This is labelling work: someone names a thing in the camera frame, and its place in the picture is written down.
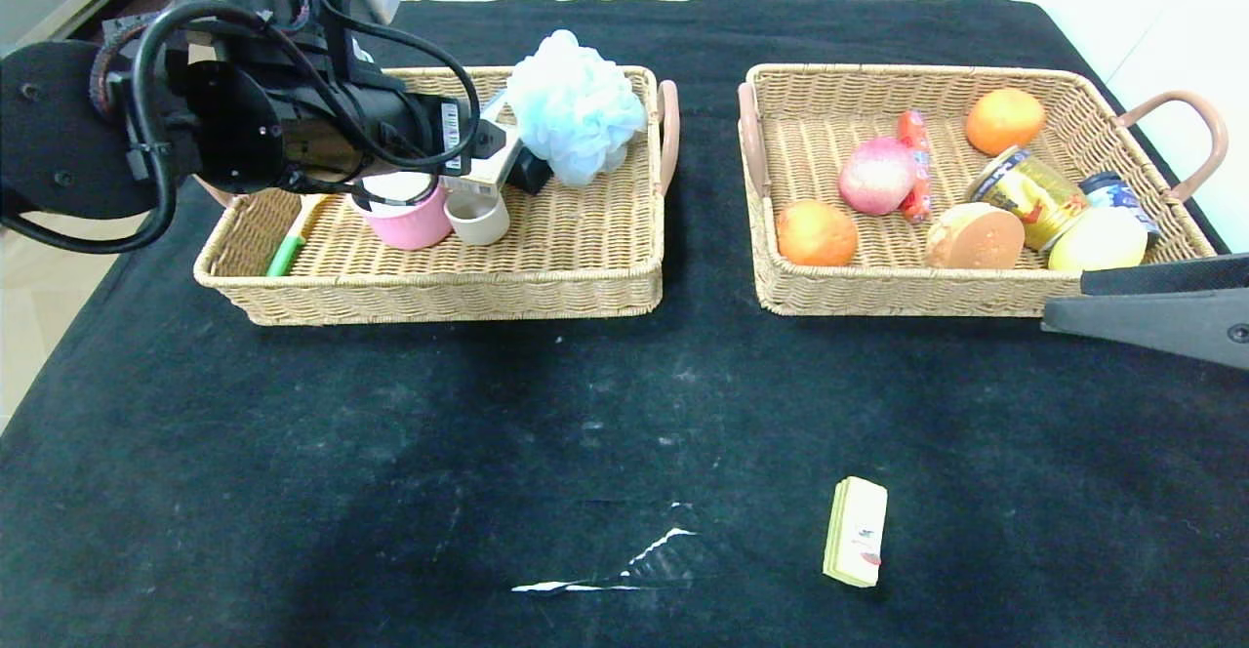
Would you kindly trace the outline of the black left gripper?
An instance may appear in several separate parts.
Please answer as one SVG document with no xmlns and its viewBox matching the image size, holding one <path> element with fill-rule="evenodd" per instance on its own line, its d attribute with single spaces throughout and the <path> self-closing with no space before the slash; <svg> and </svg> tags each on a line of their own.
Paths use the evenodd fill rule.
<svg viewBox="0 0 1249 648">
<path fill-rule="evenodd" d="M 357 149 L 401 171 L 463 174 L 471 159 L 491 159 L 505 149 L 505 129 L 478 119 L 471 137 L 467 102 L 397 87 L 343 84 L 346 110 L 362 132 Z"/>
</svg>

